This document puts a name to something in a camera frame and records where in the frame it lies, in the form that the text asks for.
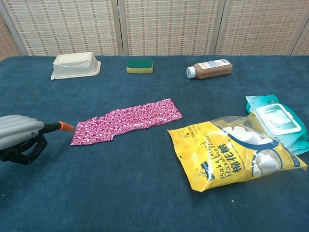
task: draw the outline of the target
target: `dark blue carpet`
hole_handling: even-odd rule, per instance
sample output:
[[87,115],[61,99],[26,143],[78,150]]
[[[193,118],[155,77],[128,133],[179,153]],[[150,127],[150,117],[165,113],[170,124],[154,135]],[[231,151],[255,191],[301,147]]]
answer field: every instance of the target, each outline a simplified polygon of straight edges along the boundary
[[[275,94],[309,128],[309,57],[224,57],[231,75],[189,80],[196,62],[221,57],[153,57],[153,74],[127,74],[129,57],[98,57],[98,76],[51,81],[54,57],[0,62],[0,116],[78,121],[171,98],[183,119],[70,146],[47,134],[32,164],[0,163],[0,231],[307,231],[309,172],[191,190],[167,129],[245,116],[246,95]],[[300,156],[309,164],[309,153]]]

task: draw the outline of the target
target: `white bottle cap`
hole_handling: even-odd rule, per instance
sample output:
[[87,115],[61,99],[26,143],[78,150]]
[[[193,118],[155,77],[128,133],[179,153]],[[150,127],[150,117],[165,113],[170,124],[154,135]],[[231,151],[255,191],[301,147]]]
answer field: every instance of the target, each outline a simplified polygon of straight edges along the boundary
[[195,78],[195,68],[193,66],[187,68],[187,77],[189,79]]

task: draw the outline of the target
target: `wicker panel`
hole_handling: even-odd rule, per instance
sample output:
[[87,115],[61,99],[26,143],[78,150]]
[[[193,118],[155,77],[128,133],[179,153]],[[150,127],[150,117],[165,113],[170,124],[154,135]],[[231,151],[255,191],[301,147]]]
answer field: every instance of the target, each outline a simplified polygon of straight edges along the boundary
[[296,55],[309,55],[309,22],[300,37],[299,47],[296,50]]
[[7,30],[2,15],[0,15],[0,61],[8,57],[19,55],[20,52],[15,41]]
[[124,1],[130,55],[213,54],[220,1]]
[[309,0],[227,0],[216,52],[290,55],[307,19]]
[[4,0],[29,55],[117,55],[111,0]]

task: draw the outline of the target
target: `wet wipes package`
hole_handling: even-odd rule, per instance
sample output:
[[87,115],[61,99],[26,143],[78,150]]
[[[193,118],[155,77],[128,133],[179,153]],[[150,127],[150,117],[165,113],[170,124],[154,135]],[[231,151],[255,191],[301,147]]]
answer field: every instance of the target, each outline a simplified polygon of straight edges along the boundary
[[281,104],[274,95],[246,96],[246,110],[261,122],[264,131],[282,143],[295,155],[309,151],[308,134],[296,113]]
[[205,191],[306,164],[283,144],[262,134],[254,114],[222,117],[169,130],[191,188]]

